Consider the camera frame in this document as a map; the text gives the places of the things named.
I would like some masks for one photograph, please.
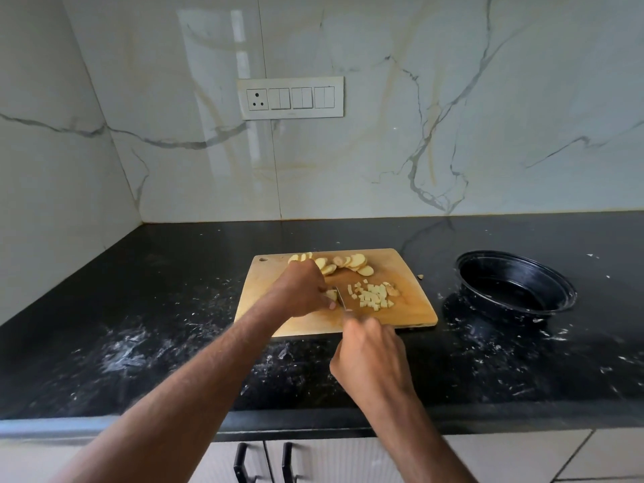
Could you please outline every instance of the left arm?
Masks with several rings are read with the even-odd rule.
[[[313,260],[289,264],[227,332],[83,448],[56,483],[187,482],[273,333],[290,317],[334,308]]]

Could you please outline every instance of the right arm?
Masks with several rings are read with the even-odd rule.
[[[344,321],[331,373],[363,411],[406,483],[476,483],[419,400],[405,345],[371,317]]]

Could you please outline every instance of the black bowl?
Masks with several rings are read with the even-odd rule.
[[[577,300],[575,288],[557,271],[507,252],[466,252],[455,269],[463,298],[495,321],[538,324]]]

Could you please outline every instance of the black handle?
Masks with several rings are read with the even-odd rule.
[[[246,449],[248,449],[248,444],[240,442],[237,446],[237,454],[235,455],[235,463],[232,465],[232,470],[235,472],[239,483],[254,483],[256,478],[248,478],[248,473],[246,473],[246,468],[244,467]]]
[[[284,450],[282,451],[282,475],[284,476],[284,483],[297,483],[298,477],[293,477],[293,469],[290,466],[290,455],[293,451],[293,443],[285,442]]]

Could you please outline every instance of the granite countertop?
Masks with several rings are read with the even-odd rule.
[[[642,212],[144,225],[0,326],[0,436],[100,431],[232,322],[256,254],[385,247],[439,314],[399,333],[441,431],[644,425],[643,236]],[[473,249],[557,269],[576,306],[489,323],[457,294]],[[271,342],[218,439],[369,434],[328,371],[339,338]]]

